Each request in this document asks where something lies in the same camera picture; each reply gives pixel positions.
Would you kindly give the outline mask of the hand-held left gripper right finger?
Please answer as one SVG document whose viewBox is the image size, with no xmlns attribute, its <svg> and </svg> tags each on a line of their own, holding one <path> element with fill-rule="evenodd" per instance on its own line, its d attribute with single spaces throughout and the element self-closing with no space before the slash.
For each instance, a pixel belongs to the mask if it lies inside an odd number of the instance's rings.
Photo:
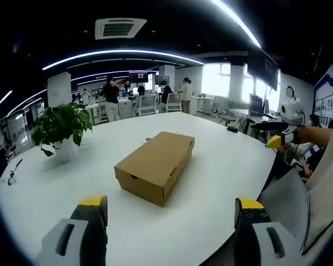
<svg viewBox="0 0 333 266">
<path fill-rule="evenodd" d="M 235 199 L 235 265 L 303 265 L 296 239 L 251 198 Z"/>
</svg>

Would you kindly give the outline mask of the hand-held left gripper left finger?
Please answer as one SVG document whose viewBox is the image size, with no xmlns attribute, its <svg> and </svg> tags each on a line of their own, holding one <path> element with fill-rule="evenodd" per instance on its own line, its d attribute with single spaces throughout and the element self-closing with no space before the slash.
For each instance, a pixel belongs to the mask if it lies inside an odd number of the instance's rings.
<svg viewBox="0 0 333 266">
<path fill-rule="evenodd" d="M 108 198 L 81 200 L 42 239 L 35 265 L 106 265 Z"/>
</svg>

